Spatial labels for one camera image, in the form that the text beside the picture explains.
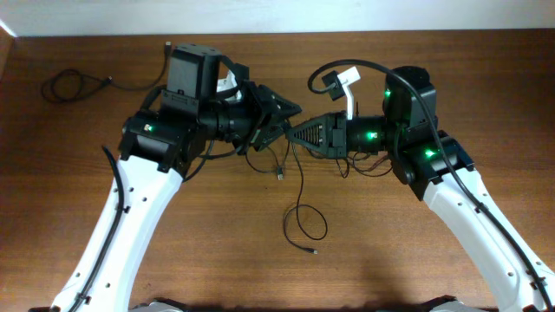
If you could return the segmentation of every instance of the black wire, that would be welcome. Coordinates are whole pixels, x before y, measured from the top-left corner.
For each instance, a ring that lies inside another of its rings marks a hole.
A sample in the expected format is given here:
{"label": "black wire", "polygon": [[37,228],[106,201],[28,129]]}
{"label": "black wire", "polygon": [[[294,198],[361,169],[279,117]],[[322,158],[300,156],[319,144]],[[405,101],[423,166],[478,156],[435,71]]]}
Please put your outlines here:
{"label": "black wire", "polygon": [[[206,155],[210,155],[210,152],[212,151],[212,148],[214,147],[214,140],[210,141],[210,145],[208,146],[208,149],[206,150]],[[187,182],[188,180],[194,178],[194,176],[197,175],[197,173],[200,172],[200,169],[202,169],[202,167],[205,165],[206,163],[206,159],[202,159],[200,161],[200,164],[197,166],[197,168],[193,171],[193,173],[189,174],[188,177],[183,179],[183,182]]]}
{"label": "black wire", "polygon": [[123,183],[121,182],[120,171],[118,170],[118,166],[115,163],[115,159],[114,159],[114,156],[112,156],[112,153],[105,146],[102,147],[102,150],[104,151],[104,153],[106,154],[106,157],[108,158],[110,167],[112,167],[112,173],[114,174],[115,183],[118,188],[117,189],[118,204],[115,211],[114,222],[112,222],[112,226],[110,226],[110,230],[106,235],[106,239],[104,240],[104,244],[102,245],[101,251],[98,254],[98,257],[96,258],[95,266],[93,267],[93,270],[88,276],[88,279],[85,282],[85,285],[83,286],[81,293],[79,293],[78,296],[75,298],[75,302],[71,307],[71,309],[69,309],[69,312],[75,312],[79,308],[79,306],[81,306],[82,302],[87,298],[88,291],[93,286],[93,282],[95,281],[96,276],[98,275],[98,272],[102,266],[104,257],[106,256],[108,252],[108,248],[112,243],[112,239],[114,239],[115,231],[118,228],[121,215],[123,214],[123,210],[124,210],[123,205],[125,204],[125,201],[124,201]]}
{"label": "black wire", "polygon": [[278,156],[276,155],[276,152],[274,152],[274,150],[273,150],[271,147],[269,147],[269,146],[266,148],[266,149],[268,149],[268,150],[271,152],[271,154],[272,154],[274,160],[276,161],[276,168],[275,168],[275,169],[261,170],[261,169],[258,169],[257,167],[255,167],[255,166],[251,163],[251,161],[249,160],[249,150],[247,150],[246,153],[245,153],[245,160],[246,160],[246,163],[247,163],[247,164],[249,165],[249,167],[252,168],[252,170],[254,170],[255,172],[264,173],[264,174],[266,174],[266,173],[274,173],[274,174],[277,174],[277,173],[278,173],[278,170],[279,170],[280,168],[282,168],[282,169],[285,168],[285,161],[287,160],[287,156],[289,155],[290,146],[291,146],[291,143],[288,141],[288,142],[287,142],[287,150],[285,150],[285,156],[284,156],[284,159],[282,160],[281,164],[279,163]]}
{"label": "black wire", "polygon": [[[48,78],[45,82],[42,83],[41,96],[43,97],[44,100],[50,103],[61,104],[61,103],[73,103],[77,101],[86,100],[90,96],[96,94],[97,92],[101,91],[102,89],[108,86],[118,88],[120,90],[125,90],[125,91],[148,90],[156,86],[156,84],[160,82],[160,80],[166,73],[167,60],[171,52],[171,47],[169,48],[166,46],[164,49],[164,65],[162,66],[162,70],[160,71],[160,74],[158,75],[158,77],[156,77],[156,79],[153,82],[147,84],[146,86],[140,86],[140,87],[122,86],[119,83],[115,83],[112,77],[102,79],[102,78],[94,77],[92,75],[84,74],[77,69],[68,68],[68,69],[64,69],[63,71],[54,75],[53,77]],[[77,76],[79,78],[79,86],[77,87],[77,90],[71,96],[64,96],[59,94],[56,91],[56,85],[60,83],[62,80],[67,79],[71,76]],[[90,91],[84,92],[83,90],[87,85],[87,80],[98,82],[99,84],[97,87],[92,88]]]}
{"label": "black wire", "polygon": [[379,165],[381,165],[384,161],[386,161],[386,160],[389,158],[389,156],[386,155],[386,156],[381,157],[380,159],[378,159],[378,160],[377,160],[370,168],[368,168],[368,169],[360,169],[360,168],[356,165],[356,161],[357,161],[356,155],[357,155],[357,154],[358,154],[358,153],[355,153],[355,155],[353,156],[353,163],[352,163],[352,166],[353,166],[353,168],[355,169],[355,171],[357,171],[358,173],[360,173],[360,174],[363,175],[363,176],[370,177],[370,178],[379,178],[379,177],[383,177],[384,175],[390,173],[390,172],[393,170],[393,166],[391,166],[386,172],[379,173],[379,174],[368,174],[367,172],[372,172],[372,171],[374,171]]}
{"label": "black wire", "polygon": [[397,160],[400,160],[399,159],[399,139],[401,138],[401,132],[402,132],[401,125],[397,125],[397,128],[395,129],[395,136],[393,138],[393,154],[395,156],[395,159]]}
{"label": "black wire", "polygon": [[484,212],[484,214],[487,216],[487,218],[493,223],[493,225],[495,225],[495,227],[497,227],[497,229],[501,232],[501,234],[503,234],[503,236],[505,237],[507,242],[514,248],[515,252],[519,255],[523,264],[526,266],[528,271],[531,273],[532,279],[533,279],[534,283],[536,284],[536,286],[538,287],[539,293],[541,294],[541,296],[542,296],[542,298],[545,302],[545,306],[548,308],[548,310],[550,312],[553,312],[553,306],[551,304],[551,300],[550,300],[549,296],[547,295],[547,291],[545,289],[545,286],[542,283],[542,280],[540,279],[540,277],[538,275],[538,272],[536,272],[536,270],[534,269],[534,267],[532,265],[532,262],[530,261],[530,259],[528,259],[528,256],[525,254],[525,252],[522,250],[522,248],[520,248],[519,244],[514,240],[513,236],[511,235],[511,233],[509,233],[509,231],[505,228],[505,226],[503,226],[503,224],[501,224],[501,222],[489,211],[489,209],[484,205],[484,203],[480,202],[468,190],[467,186],[460,179],[459,175],[454,170],[453,165],[451,165],[451,161],[449,160],[449,158],[447,156],[447,153],[445,152],[445,149],[443,148],[443,145],[441,144],[440,136],[438,135],[437,130],[435,129],[435,125],[433,123],[434,119],[433,119],[432,114],[430,113],[430,110],[428,108],[428,105],[426,104],[426,101],[421,97],[421,95],[418,93],[418,91],[408,81],[406,81],[403,77],[398,75],[395,71],[393,71],[389,68],[386,68],[383,65],[374,63],[374,62],[369,62],[369,61],[364,61],[364,60],[354,60],[354,59],[339,60],[339,61],[327,63],[327,64],[323,65],[322,67],[320,67],[319,69],[317,69],[314,73],[312,73],[312,75],[309,77],[309,80],[307,82],[309,90],[312,91],[315,94],[321,94],[322,93],[321,90],[317,90],[317,89],[314,89],[312,87],[312,83],[313,83],[314,79],[318,75],[320,75],[323,71],[328,70],[330,68],[337,67],[337,66],[342,66],[342,65],[363,66],[363,67],[375,69],[375,70],[380,71],[380,72],[382,72],[386,75],[390,75],[393,79],[395,79],[396,81],[401,83],[416,98],[416,100],[418,100],[418,103],[420,104],[420,106],[422,108],[422,111],[424,112],[424,115],[425,115],[426,120],[428,122],[429,128],[432,132],[432,137],[434,138],[434,142],[435,142],[435,144],[437,145],[437,147],[440,151],[440,155],[443,158],[443,161],[445,162],[445,165],[447,166],[447,169],[449,170],[449,172],[453,176],[453,179],[455,180],[455,182],[457,183],[459,188],[465,193],[465,195],[467,195],[467,197],[473,202],[473,204],[476,205],[476,209],[478,209],[479,211]]}
{"label": "black wire", "polygon": [[199,155],[199,158],[206,159],[206,160],[222,159],[222,158],[225,158],[225,157],[230,157],[230,156],[235,155],[241,148],[242,148],[242,146],[240,146],[240,147],[238,147],[238,148],[236,148],[236,149],[234,149],[230,152],[221,153],[221,154],[218,154],[218,155]]}
{"label": "black wire", "polygon": [[[295,161],[297,162],[298,171],[301,173],[301,188],[300,188],[300,190],[299,190],[299,192],[298,192],[297,204],[296,204],[293,208],[289,209],[289,210],[287,211],[287,213],[285,213],[284,222],[283,222],[284,236],[285,236],[285,239],[287,239],[287,241],[288,241],[290,244],[292,244],[293,246],[297,247],[298,249],[303,250],[303,251],[306,251],[306,252],[309,252],[309,253],[312,253],[312,254],[317,254],[317,253],[318,253],[317,250],[314,250],[314,249],[312,249],[312,248],[302,247],[302,246],[300,246],[300,245],[298,245],[298,244],[295,244],[293,241],[291,241],[291,240],[289,239],[289,236],[287,235],[287,220],[289,219],[289,216],[290,216],[290,214],[291,214],[293,211],[295,211],[295,213],[296,213],[297,225],[298,225],[299,229],[301,229],[301,231],[303,232],[303,234],[304,234],[306,237],[308,237],[308,238],[310,238],[310,239],[312,239],[312,240],[317,240],[317,241],[319,241],[319,240],[324,239],[324,238],[328,235],[328,221],[326,221],[326,218],[323,216],[323,214],[322,214],[318,209],[316,209],[315,207],[313,207],[313,206],[311,206],[311,205],[301,204],[301,196],[303,195],[303,188],[304,188],[304,173],[303,173],[303,168],[301,167],[301,162],[300,162],[299,159],[298,159],[297,149],[295,148],[295,144],[294,144],[294,143],[291,143],[291,149],[293,150],[293,156],[295,156]],[[321,237],[313,237],[312,235],[310,235],[310,234],[304,229],[303,225],[301,224],[301,219],[300,219],[300,217],[298,216],[298,210],[299,210],[299,208],[301,208],[301,207],[311,208],[311,209],[314,210],[317,214],[319,214],[320,217],[322,217],[323,224],[324,224],[324,226],[325,226],[325,232],[324,232],[324,234],[323,234]]]}

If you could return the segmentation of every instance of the black plastic part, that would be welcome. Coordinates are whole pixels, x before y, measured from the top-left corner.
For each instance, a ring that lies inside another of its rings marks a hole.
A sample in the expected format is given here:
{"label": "black plastic part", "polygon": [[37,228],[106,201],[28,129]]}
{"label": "black plastic part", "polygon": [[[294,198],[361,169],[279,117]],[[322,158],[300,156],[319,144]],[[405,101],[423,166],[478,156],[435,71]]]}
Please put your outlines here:
{"label": "black plastic part", "polygon": [[[472,171],[473,161],[459,143],[443,131],[438,134],[453,168]],[[392,157],[391,163],[395,176],[402,183],[409,184],[419,200],[423,199],[430,182],[438,184],[443,181],[441,176],[449,173],[432,139],[400,150],[399,159]]]}
{"label": "black plastic part", "polygon": [[194,43],[178,45],[172,52],[167,90],[201,101],[212,98],[218,85],[222,54]]}
{"label": "black plastic part", "polygon": [[339,78],[337,77],[337,75],[339,74],[335,70],[332,70],[327,75],[322,77],[323,84],[326,87],[331,86],[331,84],[333,83],[336,84],[334,88],[328,91],[333,101],[337,99],[341,99],[342,97],[345,96],[345,91],[343,91],[343,88],[341,87],[341,82],[339,81]]}
{"label": "black plastic part", "polygon": [[347,150],[359,153],[385,151],[386,120],[383,116],[347,120]]}
{"label": "black plastic part", "polygon": [[239,154],[245,154],[248,146],[253,146],[257,152],[263,150],[291,128],[287,121],[291,116],[302,112],[297,104],[287,101],[264,85],[256,88],[254,82],[250,81],[245,86],[245,101],[254,104],[253,109],[258,118]]}
{"label": "black plastic part", "polygon": [[287,140],[326,159],[347,157],[347,117],[345,112],[329,113],[307,120],[286,133]]}
{"label": "black plastic part", "polygon": [[158,163],[158,170],[175,169],[186,176],[191,162],[206,145],[206,129],[179,116],[139,111],[127,120],[119,149],[121,159],[138,156]]}
{"label": "black plastic part", "polygon": [[[393,69],[411,85],[428,104],[432,116],[435,116],[436,92],[430,82],[430,75],[424,68],[403,66]],[[388,95],[383,100],[383,112],[390,124],[402,124],[407,128],[402,136],[401,144],[411,144],[430,136],[429,120],[426,120],[421,105],[416,98],[390,75],[386,76]],[[437,128],[437,118],[432,122]]]}

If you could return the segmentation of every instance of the cable connector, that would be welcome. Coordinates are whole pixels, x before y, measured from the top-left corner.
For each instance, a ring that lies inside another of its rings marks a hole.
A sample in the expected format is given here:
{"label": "cable connector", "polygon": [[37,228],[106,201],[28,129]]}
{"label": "cable connector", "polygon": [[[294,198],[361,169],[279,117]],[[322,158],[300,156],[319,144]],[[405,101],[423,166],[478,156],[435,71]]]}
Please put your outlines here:
{"label": "cable connector", "polygon": [[313,255],[317,255],[318,254],[318,250],[315,250],[313,248],[303,248],[304,251],[311,253]]}
{"label": "cable connector", "polygon": [[337,99],[341,99],[345,96],[345,92],[343,88],[341,88],[341,82],[339,81],[339,73],[337,71],[332,70],[327,75],[322,77],[323,84],[326,86],[326,89],[330,89],[328,93],[330,94],[330,98],[332,101]]}
{"label": "cable connector", "polygon": [[276,168],[277,180],[283,181],[285,179],[284,169],[281,166]]}

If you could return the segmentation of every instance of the wood grain surface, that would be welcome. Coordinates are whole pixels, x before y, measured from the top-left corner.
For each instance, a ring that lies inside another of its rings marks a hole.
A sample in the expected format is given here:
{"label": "wood grain surface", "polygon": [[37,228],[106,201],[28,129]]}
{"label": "wood grain surface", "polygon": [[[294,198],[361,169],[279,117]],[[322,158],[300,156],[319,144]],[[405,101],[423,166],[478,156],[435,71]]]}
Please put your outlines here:
{"label": "wood grain surface", "polygon": [[[42,81],[65,68],[120,83],[149,83],[165,41],[217,47],[251,78],[295,101],[310,117],[344,109],[312,94],[320,65],[362,58],[426,68],[437,89],[440,128],[480,170],[498,206],[555,268],[555,30],[416,31],[295,35],[16,38],[0,83],[0,309],[50,305],[77,265],[112,180],[100,149],[113,152],[121,126],[146,92],[113,88],[68,105],[42,100]],[[361,69],[353,85],[361,114],[381,114],[383,75]],[[216,152],[230,147],[217,144]],[[276,143],[280,154],[285,142]],[[162,216],[134,283],[131,305],[164,296],[226,307],[332,308],[424,302],[445,294],[492,306],[485,282],[448,228],[389,174],[342,179],[335,162],[300,158],[302,202],[322,211],[330,233],[288,245],[281,232],[300,176],[250,169],[244,158],[210,161]],[[253,154],[260,167],[268,153]],[[321,233],[315,214],[303,212]]]}
{"label": "wood grain surface", "polygon": [[14,38],[0,27],[0,81],[2,80],[3,69],[6,66],[6,61],[8,61],[8,55],[13,41]]}

